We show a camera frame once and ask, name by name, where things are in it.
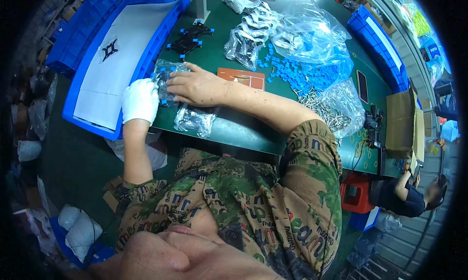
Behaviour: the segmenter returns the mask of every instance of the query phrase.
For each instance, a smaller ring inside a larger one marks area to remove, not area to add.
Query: shelf
[[[413,80],[418,91],[418,96],[429,99],[430,107],[434,108],[437,102],[434,89],[430,81],[429,71],[427,70],[427,66],[419,52],[419,46],[401,19],[400,12],[397,11],[396,8],[388,2],[388,0],[370,1],[373,2],[395,26],[396,31],[392,33],[390,39],[405,64],[408,78]],[[433,132],[433,136],[436,136],[440,133],[440,124],[434,112],[431,113],[431,119],[433,129],[436,130],[436,132]]]

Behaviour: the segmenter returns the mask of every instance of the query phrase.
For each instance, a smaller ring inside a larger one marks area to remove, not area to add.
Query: gloved hand
[[[139,79],[125,88],[122,101],[123,123],[144,119],[151,125],[158,111],[158,85],[150,78]]]

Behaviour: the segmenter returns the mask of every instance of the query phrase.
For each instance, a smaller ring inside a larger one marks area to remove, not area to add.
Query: blue plastic crate
[[[86,49],[109,16],[123,0],[86,0],[57,38],[45,61],[56,72],[72,75]]]
[[[55,29],[54,33],[52,33],[50,40],[57,41],[57,39],[60,37],[60,35],[62,34],[66,26],[67,26],[67,21],[65,21],[64,19],[60,20],[60,22],[58,22],[58,26]]]
[[[81,88],[81,84],[85,77],[86,71],[91,63],[91,60],[94,57],[99,45],[101,45],[104,37],[107,34],[110,26],[120,14],[120,12],[125,8],[127,5],[137,5],[137,4],[163,4],[177,1],[177,3],[172,7],[169,13],[161,22],[161,25],[156,29],[155,33],[153,34],[151,40],[149,41],[146,49],[144,50],[136,68],[130,80],[130,85],[137,79],[149,78],[152,69],[154,68],[154,62],[161,51],[161,47],[166,43],[169,34],[171,33],[172,29],[174,28],[176,22],[179,20],[181,14],[185,11],[187,6],[190,4],[190,0],[125,0],[121,6],[119,6],[112,15],[108,18],[108,20],[104,23],[101,27],[99,32],[97,33],[96,37],[92,40],[89,45],[88,50],[86,51],[82,61],[80,62],[78,69],[76,70],[76,74],[72,80],[70,88],[68,90],[68,95],[65,100],[65,105],[62,111],[62,117],[67,121],[78,125],[79,127],[93,132],[99,136],[105,137],[110,140],[115,140],[122,135],[122,110],[120,110],[120,114],[117,120],[117,125],[115,131],[110,129],[103,128],[98,125],[94,125],[91,122],[75,118],[73,113],[75,111],[75,105],[78,100],[79,90]]]
[[[369,11],[361,5],[348,20],[348,26],[356,33],[366,49],[374,58],[374,62],[382,70],[387,84],[393,93],[408,90],[406,68],[390,38]]]
[[[351,214],[351,218],[348,225],[353,227],[354,229],[366,231],[374,227],[375,223],[377,222],[379,212],[380,207],[375,207],[366,214],[353,213]]]

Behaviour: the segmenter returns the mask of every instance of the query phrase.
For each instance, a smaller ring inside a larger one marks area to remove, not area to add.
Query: sleeve
[[[296,250],[323,272],[331,266],[341,237],[342,164],[335,141],[323,121],[304,122],[289,135],[279,168]]]
[[[406,197],[404,205],[412,210],[415,217],[421,215],[426,207],[422,194],[414,188],[408,189],[408,196]]]

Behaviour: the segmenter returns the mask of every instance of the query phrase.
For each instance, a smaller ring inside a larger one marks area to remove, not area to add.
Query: hand
[[[125,88],[122,101],[123,123],[144,119],[151,125],[158,112],[158,85],[151,79],[139,79]]]
[[[223,105],[230,83],[189,62],[184,66],[191,72],[172,72],[167,80],[167,92],[175,94],[174,101],[199,107]]]

